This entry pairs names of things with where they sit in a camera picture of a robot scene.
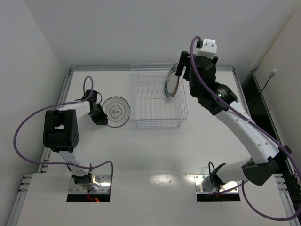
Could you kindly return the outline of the white plate with black rings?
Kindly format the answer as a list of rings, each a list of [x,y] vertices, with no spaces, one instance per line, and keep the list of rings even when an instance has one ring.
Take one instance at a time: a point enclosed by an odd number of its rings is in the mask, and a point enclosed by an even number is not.
[[[102,108],[107,115],[107,126],[111,128],[122,127],[130,118],[130,105],[122,97],[114,96],[106,99]]]

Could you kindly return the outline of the white plate with orange sunburst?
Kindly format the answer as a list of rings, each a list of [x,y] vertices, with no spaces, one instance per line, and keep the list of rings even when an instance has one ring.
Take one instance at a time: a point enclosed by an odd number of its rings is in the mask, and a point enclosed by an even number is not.
[[[177,68],[178,68],[178,63],[175,63],[173,68],[172,68],[172,78],[174,78],[175,80],[175,87],[174,87],[174,90],[171,94],[171,97],[174,97],[177,93],[177,90],[178,90],[178,87],[179,87],[179,82],[180,82],[180,77],[179,76],[176,76],[176,72],[177,72]]]

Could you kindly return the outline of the dark green rimmed plate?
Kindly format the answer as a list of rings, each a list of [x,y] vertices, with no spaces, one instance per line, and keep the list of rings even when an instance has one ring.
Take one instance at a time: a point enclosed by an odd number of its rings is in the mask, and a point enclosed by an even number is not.
[[[175,80],[174,80],[174,78],[172,78],[172,72],[173,71],[171,68],[166,76],[166,80],[164,83],[164,92],[165,92],[166,97],[171,97],[171,94],[175,87]]]

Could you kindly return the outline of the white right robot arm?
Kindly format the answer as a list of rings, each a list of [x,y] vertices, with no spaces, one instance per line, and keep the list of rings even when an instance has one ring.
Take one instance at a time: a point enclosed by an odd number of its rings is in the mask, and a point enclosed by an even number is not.
[[[251,125],[253,122],[244,112],[234,92],[216,81],[217,57],[194,56],[183,51],[176,75],[189,81],[190,94],[198,99],[202,107],[226,125],[250,154],[244,161],[222,163],[206,176],[203,188],[210,192],[230,181],[248,180],[262,186],[279,168],[286,156],[271,138]],[[195,74],[192,61],[198,74]]]

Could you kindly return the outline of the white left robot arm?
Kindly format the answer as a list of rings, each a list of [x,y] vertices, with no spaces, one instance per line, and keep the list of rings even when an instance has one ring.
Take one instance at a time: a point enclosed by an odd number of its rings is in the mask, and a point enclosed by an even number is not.
[[[90,116],[95,125],[106,125],[107,115],[100,104],[84,101],[45,113],[43,144],[58,153],[67,163],[75,184],[96,192],[101,186],[101,179],[91,169],[92,165],[83,156],[79,143],[78,119]]]

